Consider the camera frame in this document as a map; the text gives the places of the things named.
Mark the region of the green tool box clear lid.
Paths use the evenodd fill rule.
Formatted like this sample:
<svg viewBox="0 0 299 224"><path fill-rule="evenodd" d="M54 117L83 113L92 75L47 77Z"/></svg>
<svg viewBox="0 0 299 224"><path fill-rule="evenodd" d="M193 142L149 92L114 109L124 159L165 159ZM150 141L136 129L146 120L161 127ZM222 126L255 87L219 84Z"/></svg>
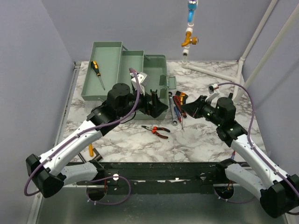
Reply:
<svg viewBox="0 0 299 224"><path fill-rule="evenodd" d="M90 61L99 65L100 78L88 66L81 96L85 101L104 101L116 83L131 86L129 68L148 76L145 91L157 91L160 101L168 104L169 81L166 57L145 54L144 50L128 50L122 42L94 42Z"/></svg>

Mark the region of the yellow black screwdriver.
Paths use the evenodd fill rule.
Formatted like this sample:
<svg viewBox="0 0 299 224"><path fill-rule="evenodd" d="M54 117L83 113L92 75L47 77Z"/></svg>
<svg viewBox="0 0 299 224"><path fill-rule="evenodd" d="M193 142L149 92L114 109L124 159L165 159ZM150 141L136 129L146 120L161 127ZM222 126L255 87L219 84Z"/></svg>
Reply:
<svg viewBox="0 0 299 224"><path fill-rule="evenodd" d="M99 81L103 87L103 89L105 90L105 86L104 86L104 83L101 79L101 73L100 73L100 70L99 70L99 66L98 64L96 63L96 61L91 61L91 68L94 70L94 72L96 73L97 77L99 78Z"/></svg>

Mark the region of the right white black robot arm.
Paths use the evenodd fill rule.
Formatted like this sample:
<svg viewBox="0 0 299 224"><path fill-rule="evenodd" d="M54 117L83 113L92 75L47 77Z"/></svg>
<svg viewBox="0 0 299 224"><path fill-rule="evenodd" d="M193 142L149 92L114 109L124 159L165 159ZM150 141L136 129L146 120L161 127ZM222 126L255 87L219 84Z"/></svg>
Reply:
<svg viewBox="0 0 299 224"><path fill-rule="evenodd" d="M221 97L213 107L206 98L200 96L194 102L182 105L182 109L195 119L205 118L216 125L218 137L255 172L252 174L234 160L227 159L216 169L216 180L221 183L232 180L241 185L259 200L272 218L298 207L299 177L289 175L253 144L249 132L235 120L236 107L232 99Z"/></svg>

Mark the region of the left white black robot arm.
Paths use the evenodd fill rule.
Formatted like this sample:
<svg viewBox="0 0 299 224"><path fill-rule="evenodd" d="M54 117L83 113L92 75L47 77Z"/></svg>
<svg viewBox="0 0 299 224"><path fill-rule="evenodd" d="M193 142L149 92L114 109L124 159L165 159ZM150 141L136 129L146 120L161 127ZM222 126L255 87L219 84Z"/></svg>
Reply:
<svg viewBox="0 0 299 224"><path fill-rule="evenodd" d="M102 168L95 161L66 168L66 165L85 147L105 136L120 122L136 111L153 118L168 109L157 91L142 94L137 87L131 91L127 84L117 83L107 93L106 100L91 110L86 120L70 136L40 156L26 158L29 181L45 198L59 192L64 185L81 181L99 184L103 181Z"/></svg>

